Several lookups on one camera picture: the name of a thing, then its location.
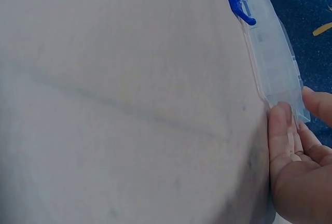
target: blue latch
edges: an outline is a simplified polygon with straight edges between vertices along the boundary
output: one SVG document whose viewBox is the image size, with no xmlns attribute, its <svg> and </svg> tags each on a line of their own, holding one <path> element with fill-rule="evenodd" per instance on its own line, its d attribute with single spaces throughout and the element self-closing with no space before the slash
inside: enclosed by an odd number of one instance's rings
<svg viewBox="0 0 332 224">
<path fill-rule="evenodd" d="M 249 25 L 255 25 L 256 24 L 256 19 L 250 18 L 247 16 L 243 10 L 242 10 L 242 5 L 241 5 L 241 0 L 228 0 L 229 5 L 233 13 L 242 18 L 244 22 L 246 22 Z"/>
</svg>

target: plastic storage box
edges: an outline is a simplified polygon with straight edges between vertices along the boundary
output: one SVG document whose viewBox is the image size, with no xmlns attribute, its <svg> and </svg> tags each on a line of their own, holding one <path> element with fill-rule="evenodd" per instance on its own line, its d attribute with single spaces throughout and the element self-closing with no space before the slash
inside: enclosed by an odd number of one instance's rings
<svg viewBox="0 0 332 224">
<path fill-rule="evenodd" d="M 296 120 L 310 121 L 302 101 L 303 83 L 288 35 L 270 0 L 240 0 L 239 7 L 255 21 L 244 25 L 260 96 L 269 106 L 288 102 Z"/>
</svg>

